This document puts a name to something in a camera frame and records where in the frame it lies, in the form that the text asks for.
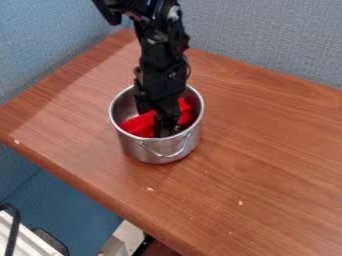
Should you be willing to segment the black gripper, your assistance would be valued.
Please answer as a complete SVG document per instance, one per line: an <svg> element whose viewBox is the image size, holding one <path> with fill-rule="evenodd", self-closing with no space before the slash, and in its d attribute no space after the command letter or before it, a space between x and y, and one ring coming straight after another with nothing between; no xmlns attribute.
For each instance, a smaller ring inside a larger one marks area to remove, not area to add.
<svg viewBox="0 0 342 256"><path fill-rule="evenodd" d="M138 66L135 74L135 103L139 114L155 109L151 100L156 102L155 135L168 137L180 130L179 120L182 117L179 107L179 95L186 88L188 78L188 61L182 57L164 70L147 69Z"/></svg>

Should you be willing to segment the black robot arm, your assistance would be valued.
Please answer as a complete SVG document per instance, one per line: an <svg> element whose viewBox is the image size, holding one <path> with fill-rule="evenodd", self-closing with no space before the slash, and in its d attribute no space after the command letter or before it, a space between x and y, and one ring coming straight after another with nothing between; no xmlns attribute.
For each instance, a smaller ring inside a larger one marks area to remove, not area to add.
<svg viewBox="0 0 342 256"><path fill-rule="evenodd" d="M134 94L140 115L155 112L151 132L167 137L180 130L179 98L191 73L184 51L190 36L178 0L91 0L111 26L127 16L134 22L140 45L134 69Z"/></svg>

